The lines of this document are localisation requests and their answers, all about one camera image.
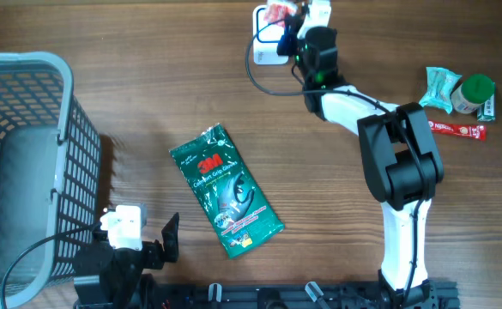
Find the red orange candy packet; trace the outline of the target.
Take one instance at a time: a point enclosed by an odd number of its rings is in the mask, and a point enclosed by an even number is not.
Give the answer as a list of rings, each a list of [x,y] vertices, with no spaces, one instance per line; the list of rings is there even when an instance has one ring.
[[[289,0],[268,0],[263,20],[268,24],[275,24],[279,27],[285,27],[286,20],[290,16],[296,15],[298,6]]]

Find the green 3M gloves bag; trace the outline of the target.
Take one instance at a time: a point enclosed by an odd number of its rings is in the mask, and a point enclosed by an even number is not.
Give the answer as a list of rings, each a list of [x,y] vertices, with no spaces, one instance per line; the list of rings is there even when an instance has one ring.
[[[221,124],[169,153],[230,258],[285,229]]]

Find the teal wet wipes packet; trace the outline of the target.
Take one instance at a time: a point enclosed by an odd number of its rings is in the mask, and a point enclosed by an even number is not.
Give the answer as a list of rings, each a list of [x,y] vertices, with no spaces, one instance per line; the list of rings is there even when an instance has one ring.
[[[462,78],[451,70],[440,67],[426,67],[426,92],[419,100],[422,107],[434,107],[447,114],[453,111],[451,93]]]

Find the green lid jar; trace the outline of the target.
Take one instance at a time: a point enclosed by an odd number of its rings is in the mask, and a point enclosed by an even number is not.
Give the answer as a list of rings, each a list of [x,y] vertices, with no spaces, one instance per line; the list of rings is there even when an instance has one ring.
[[[451,94],[451,103],[457,112],[470,114],[486,103],[495,92],[494,81],[483,74],[473,74]]]

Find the red Nescafe stick sachet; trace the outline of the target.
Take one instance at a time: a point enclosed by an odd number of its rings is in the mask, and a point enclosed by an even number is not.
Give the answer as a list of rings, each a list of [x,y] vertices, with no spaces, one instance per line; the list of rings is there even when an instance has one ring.
[[[479,141],[487,140],[487,129],[484,125],[446,124],[429,120],[428,124],[433,133],[466,137]]]

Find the green white small box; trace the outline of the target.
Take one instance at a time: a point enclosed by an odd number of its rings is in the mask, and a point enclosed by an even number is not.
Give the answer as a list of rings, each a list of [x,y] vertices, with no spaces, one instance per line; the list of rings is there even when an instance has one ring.
[[[495,94],[496,84],[482,88],[479,92],[480,98],[485,99],[481,107],[477,110],[477,120],[480,122],[493,122],[495,116]]]

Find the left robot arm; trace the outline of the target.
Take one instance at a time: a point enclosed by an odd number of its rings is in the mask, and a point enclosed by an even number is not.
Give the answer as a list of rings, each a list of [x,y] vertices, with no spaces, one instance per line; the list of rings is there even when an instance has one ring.
[[[160,270],[178,261],[179,214],[161,230],[162,241],[145,241],[140,251],[115,249],[106,233],[93,231],[95,242],[75,256],[74,308],[163,308],[155,297],[155,280],[144,270]]]

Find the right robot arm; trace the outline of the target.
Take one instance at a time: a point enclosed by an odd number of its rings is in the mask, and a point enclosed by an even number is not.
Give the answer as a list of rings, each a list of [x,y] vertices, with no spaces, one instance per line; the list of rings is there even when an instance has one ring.
[[[415,102],[383,103],[347,82],[337,65],[335,29],[311,24],[310,16],[281,22],[277,52],[294,59],[308,111],[359,138],[364,178],[383,212],[382,306],[424,304],[432,297],[424,263],[426,216],[444,177],[424,109]]]

